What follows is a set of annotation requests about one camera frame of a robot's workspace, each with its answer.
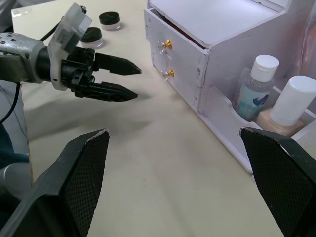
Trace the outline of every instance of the table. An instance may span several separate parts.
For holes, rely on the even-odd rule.
[[[23,84],[25,120],[36,179],[66,143],[108,128],[103,187],[90,237],[280,237],[250,175],[152,66],[145,39],[145,0],[78,0],[91,26],[117,11],[123,28],[105,32],[98,52],[125,57],[142,75],[97,72],[139,97],[124,103],[76,98],[50,83]],[[71,6],[63,0],[13,11],[14,29],[35,39]]]

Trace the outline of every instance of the white drawer cabinet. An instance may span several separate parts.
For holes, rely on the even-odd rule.
[[[296,56],[296,50],[289,49],[297,48],[313,3],[150,0],[144,10],[153,65],[162,74],[173,71],[168,82],[248,172],[252,169],[238,133],[242,126],[260,127],[243,120],[232,108],[240,74],[252,67],[256,56],[275,56],[281,62],[276,86],[283,89]],[[158,41],[167,40],[171,47],[161,53]],[[275,87],[266,106],[272,106],[279,93]],[[301,119],[306,127],[293,139],[302,146],[316,144],[316,116],[306,110]]]

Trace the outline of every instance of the gold drawer knob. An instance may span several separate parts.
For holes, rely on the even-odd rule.
[[[161,54],[163,54],[166,51],[166,49],[168,49],[168,50],[172,49],[171,41],[168,39],[166,40],[166,42],[158,41],[157,44],[158,44],[159,53],[161,53]]]
[[[165,81],[168,81],[170,78],[174,77],[174,71],[172,69],[169,69],[168,72],[162,72],[162,76]]]

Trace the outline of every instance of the cable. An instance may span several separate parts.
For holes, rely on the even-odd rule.
[[[44,35],[44,36],[40,39],[40,41],[44,42],[45,40],[47,40],[47,38],[50,37],[50,36],[55,32],[55,30],[57,29],[59,23],[60,23],[60,22],[58,22],[58,23],[56,24],[56,26],[53,27],[53,29],[51,29],[46,35]]]
[[[12,103],[11,103],[11,101],[10,101],[10,99],[9,99],[9,97],[8,97],[8,95],[7,95],[7,93],[5,92],[5,89],[4,89],[1,85],[0,85],[0,90],[2,90],[4,96],[6,97],[6,100],[9,102],[10,106],[12,106]],[[13,111],[13,113],[14,113],[14,116],[15,116],[15,118],[16,118],[16,121],[18,122],[18,125],[19,125],[19,127],[20,127],[20,129],[21,129],[22,134],[27,138],[27,136],[26,136],[26,134],[25,134],[25,132],[24,132],[24,130],[23,130],[23,128],[22,128],[22,125],[21,125],[21,123],[20,123],[20,120],[19,120],[19,118],[18,118],[18,116],[17,116],[15,110]]]
[[[19,82],[16,84],[15,95],[14,95],[12,106],[11,106],[10,110],[8,111],[8,113],[3,117],[3,119],[0,120],[0,124],[3,124],[3,122],[6,121],[6,119],[13,112],[13,110],[16,106],[16,102],[18,102],[19,93],[20,93],[20,85],[21,85],[21,83],[19,83]]]

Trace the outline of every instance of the white wall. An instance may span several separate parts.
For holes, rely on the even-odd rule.
[[[12,103],[14,94],[15,94],[16,84],[0,80],[0,85],[4,89],[7,97]],[[8,99],[5,97],[3,91],[0,90],[0,118],[1,119],[9,111],[10,107],[11,105],[8,102]],[[27,145],[27,138],[24,135],[26,134],[26,130],[25,130],[25,121],[24,121],[23,102],[22,102],[21,92],[19,94],[19,99],[14,111],[19,119],[22,129],[20,128],[14,113],[11,114],[11,116],[3,123],[3,125],[5,129],[7,130],[7,132],[9,133],[9,136],[13,143],[14,151],[16,153],[26,154],[29,152],[29,149]]]

